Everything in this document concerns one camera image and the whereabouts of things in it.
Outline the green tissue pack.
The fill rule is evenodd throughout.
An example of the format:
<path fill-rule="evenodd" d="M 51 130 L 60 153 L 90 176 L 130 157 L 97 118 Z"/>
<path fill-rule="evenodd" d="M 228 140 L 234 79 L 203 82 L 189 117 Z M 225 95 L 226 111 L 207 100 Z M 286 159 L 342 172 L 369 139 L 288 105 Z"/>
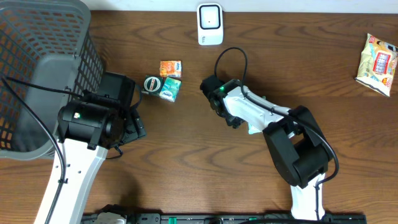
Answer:
<path fill-rule="evenodd" d="M 175 102 L 181 84 L 182 82 L 180 80 L 167 77 L 159 93 L 159 97 L 167 101 Z"/>

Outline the dark green round-label box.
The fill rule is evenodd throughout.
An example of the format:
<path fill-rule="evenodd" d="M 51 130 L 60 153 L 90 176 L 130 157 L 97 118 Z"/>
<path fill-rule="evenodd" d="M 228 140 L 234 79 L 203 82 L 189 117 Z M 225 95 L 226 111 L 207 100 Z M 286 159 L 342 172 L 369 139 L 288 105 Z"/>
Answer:
<path fill-rule="evenodd" d="M 163 87 L 164 79 L 162 77 L 146 75 L 142 87 L 142 93 L 147 95 L 159 96 Z"/>

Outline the orange tissue pack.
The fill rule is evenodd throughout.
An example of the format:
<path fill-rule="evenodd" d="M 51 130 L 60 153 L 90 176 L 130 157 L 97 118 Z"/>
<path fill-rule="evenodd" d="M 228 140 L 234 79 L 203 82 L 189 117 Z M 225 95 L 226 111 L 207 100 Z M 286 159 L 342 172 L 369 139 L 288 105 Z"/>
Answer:
<path fill-rule="evenodd" d="M 180 60 L 160 61 L 159 73 L 161 77 L 180 78 L 182 76 L 182 62 Z"/>

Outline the large white snack bag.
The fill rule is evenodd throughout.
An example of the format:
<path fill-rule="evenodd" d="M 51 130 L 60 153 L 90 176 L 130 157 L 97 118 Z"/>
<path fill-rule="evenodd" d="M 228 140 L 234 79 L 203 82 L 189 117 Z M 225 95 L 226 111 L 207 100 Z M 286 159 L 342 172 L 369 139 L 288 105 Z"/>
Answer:
<path fill-rule="evenodd" d="M 358 67 L 358 83 L 390 97 L 397 68 L 397 46 L 368 34 Z"/>

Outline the teal small snack packet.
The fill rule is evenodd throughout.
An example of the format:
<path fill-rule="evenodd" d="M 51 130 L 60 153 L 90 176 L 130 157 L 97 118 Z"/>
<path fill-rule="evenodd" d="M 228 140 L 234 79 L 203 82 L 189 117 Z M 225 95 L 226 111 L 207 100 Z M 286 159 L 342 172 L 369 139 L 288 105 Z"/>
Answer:
<path fill-rule="evenodd" d="M 262 131 L 257 129 L 255 126 L 248 123 L 248 134 L 257 134 L 261 133 Z"/>

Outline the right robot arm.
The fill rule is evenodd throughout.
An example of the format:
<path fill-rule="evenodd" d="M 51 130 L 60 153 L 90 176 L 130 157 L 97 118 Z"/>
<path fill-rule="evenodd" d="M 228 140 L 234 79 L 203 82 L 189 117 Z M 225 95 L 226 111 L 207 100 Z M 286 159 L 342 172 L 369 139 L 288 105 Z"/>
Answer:
<path fill-rule="evenodd" d="M 275 168 L 290 185 L 294 220 L 321 221 L 322 185 L 339 171 L 335 151 L 311 112 L 275 105 L 257 96 L 239 80 L 222 82 L 215 76 L 202 81 L 200 90 L 228 126 L 243 122 L 260 130 Z"/>

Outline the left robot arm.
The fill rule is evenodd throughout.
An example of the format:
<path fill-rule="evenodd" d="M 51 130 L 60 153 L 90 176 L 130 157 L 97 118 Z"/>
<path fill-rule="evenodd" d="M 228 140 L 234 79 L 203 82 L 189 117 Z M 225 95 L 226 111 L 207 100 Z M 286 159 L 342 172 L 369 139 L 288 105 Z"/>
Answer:
<path fill-rule="evenodd" d="M 58 113 L 52 173 L 36 223 L 80 223 L 91 187 L 110 149 L 146 135 L 139 103 L 87 93 Z"/>

